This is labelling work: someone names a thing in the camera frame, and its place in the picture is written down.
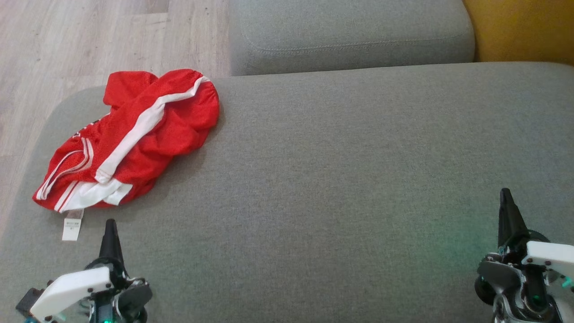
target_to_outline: gray sofa seat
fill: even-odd
[[[574,68],[471,63],[216,79],[206,144],[146,196],[87,209],[77,242],[31,196],[53,151],[107,112],[103,88],[59,105],[0,241],[0,313],[97,257],[118,221],[150,322],[488,322],[478,262],[498,193],[573,244]],[[82,322],[74,314],[70,322]]]
[[[234,0],[233,75],[470,62],[461,0]]]

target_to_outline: gray fabric surface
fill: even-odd
[[[234,0],[233,75],[464,63],[474,33],[461,0]]]
[[[88,209],[79,241],[35,205],[52,152],[102,116],[103,88],[51,115],[0,241],[0,313],[98,255],[118,220],[150,322],[488,322],[476,266],[498,194],[574,244],[574,69],[411,66],[217,79],[222,115],[146,196]]]

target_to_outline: robotic arm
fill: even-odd
[[[529,230],[509,189],[501,191],[498,217],[498,252],[488,253],[478,267],[477,296],[492,305],[492,321],[574,322],[574,314],[546,287],[574,276],[574,246],[554,244]]]
[[[58,277],[45,290],[30,289],[16,309],[31,323],[63,320],[59,313],[88,301],[89,323],[145,323],[144,306],[152,298],[148,282],[130,278],[123,264],[115,221],[106,222],[99,257],[85,270]]]

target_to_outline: stitching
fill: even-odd
[[[243,28],[241,29],[241,35],[247,41],[247,44],[251,49],[254,49],[258,52],[268,52],[268,53],[289,53],[289,52],[317,52],[317,51],[332,51],[332,50],[341,50],[341,49],[354,49],[354,48],[365,48],[365,47],[377,47],[377,46],[384,46],[384,45],[394,45],[399,43],[417,43],[417,42],[424,42],[424,41],[447,41],[451,39],[455,39],[460,37],[466,33],[468,33],[469,28],[466,28],[464,32],[461,32],[455,36],[451,37],[438,37],[438,38],[431,38],[431,39],[405,39],[405,40],[392,40],[392,41],[367,41],[363,43],[349,43],[349,44],[336,44],[336,45],[323,45],[323,46],[313,46],[313,47],[293,47],[293,48],[264,48],[256,46],[250,39],[245,35],[243,32]]]

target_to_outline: mustard yellow fabric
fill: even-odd
[[[477,61],[574,65],[574,0],[464,0]]]

